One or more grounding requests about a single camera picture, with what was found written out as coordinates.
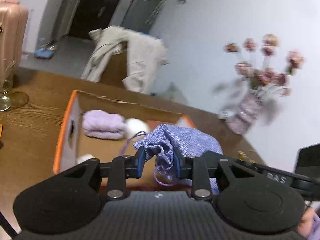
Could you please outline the person's right hand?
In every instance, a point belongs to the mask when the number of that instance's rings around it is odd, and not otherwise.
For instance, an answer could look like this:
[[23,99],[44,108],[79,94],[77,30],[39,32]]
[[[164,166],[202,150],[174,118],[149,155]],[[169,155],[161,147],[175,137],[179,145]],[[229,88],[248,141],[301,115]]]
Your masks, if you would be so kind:
[[312,207],[306,209],[298,232],[308,240],[320,240],[319,206],[315,210]]

